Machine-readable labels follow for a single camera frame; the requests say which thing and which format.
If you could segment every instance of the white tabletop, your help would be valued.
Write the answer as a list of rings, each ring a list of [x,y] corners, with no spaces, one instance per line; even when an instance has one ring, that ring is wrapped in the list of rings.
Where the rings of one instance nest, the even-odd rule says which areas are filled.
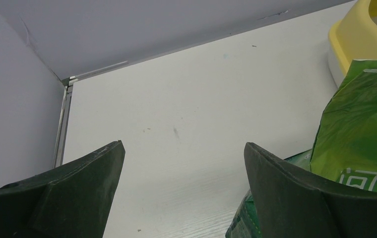
[[[327,34],[352,3],[74,84],[64,162],[126,158],[105,238],[223,237],[249,189],[243,149],[310,149],[336,90]]]

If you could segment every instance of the yellow container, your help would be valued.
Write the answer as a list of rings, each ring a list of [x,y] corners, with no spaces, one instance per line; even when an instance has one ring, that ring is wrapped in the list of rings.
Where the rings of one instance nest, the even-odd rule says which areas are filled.
[[[328,37],[329,68],[339,86],[352,60],[377,60],[377,0],[358,0]]]

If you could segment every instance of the yellow bin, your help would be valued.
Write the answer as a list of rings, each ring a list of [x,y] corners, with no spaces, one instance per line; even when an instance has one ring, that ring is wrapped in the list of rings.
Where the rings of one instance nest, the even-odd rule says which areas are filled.
[[[352,60],[377,60],[377,0],[358,0],[328,37],[329,68],[339,87]]]

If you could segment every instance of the gray wall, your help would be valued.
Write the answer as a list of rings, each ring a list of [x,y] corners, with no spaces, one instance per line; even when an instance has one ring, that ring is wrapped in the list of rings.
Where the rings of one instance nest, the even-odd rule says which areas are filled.
[[[0,15],[0,187],[53,167],[63,90]]]
[[[0,13],[63,79],[347,1],[0,0]]]

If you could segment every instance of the white table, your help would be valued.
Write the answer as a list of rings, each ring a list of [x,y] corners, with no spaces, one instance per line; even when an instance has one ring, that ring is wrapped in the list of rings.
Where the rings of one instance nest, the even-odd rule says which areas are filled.
[[[75,83],[64,162],[126,149],[104,237],[223,237],[249,189],[245,143],[281,158],[312,147],[336,90],[327,34],[351,6]]]

